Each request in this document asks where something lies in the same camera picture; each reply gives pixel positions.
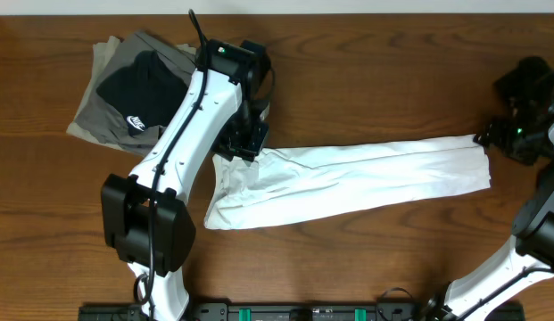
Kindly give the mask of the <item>white t-shirt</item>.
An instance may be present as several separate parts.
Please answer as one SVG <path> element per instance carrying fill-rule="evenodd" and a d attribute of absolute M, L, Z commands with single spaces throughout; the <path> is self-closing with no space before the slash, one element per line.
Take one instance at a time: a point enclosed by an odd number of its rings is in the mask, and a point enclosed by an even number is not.
<path fill-rule="evenodd" d="M 214 157 L 204 225 L 283 226 L 489 188 L 484 148 L 471 135 L 352 146 L 265 148 L 252 162 Z"/>

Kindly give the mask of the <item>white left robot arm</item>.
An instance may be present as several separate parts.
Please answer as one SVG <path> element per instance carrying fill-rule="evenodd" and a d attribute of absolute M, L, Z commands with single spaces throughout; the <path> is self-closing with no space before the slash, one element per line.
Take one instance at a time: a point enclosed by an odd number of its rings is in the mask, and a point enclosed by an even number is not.
<path fill-rule="evenodd" d="M 151 320 L 179 320 L 189 303 L 182 266 L 195 239 L 186 205 L 211 154 L 253 161 L 266 141 L 269 99 L 255 96 L 271 61 L 264 45 L 209 40 L 165 133 L 127 177 L 101 191 L 104 238 L 136 275 L 136 302 Z"/>

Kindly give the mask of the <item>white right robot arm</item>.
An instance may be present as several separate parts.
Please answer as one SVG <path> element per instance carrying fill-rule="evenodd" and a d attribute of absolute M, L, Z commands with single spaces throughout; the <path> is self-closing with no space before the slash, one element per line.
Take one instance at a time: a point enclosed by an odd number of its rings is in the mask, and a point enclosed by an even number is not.
<path fill-rule="evenodd" d="M 485 320 L 525 288 L 554 277 L 554 173 L 518 212 L 511 236 L 473 272 L 453 281 L 431 320 Z"/>

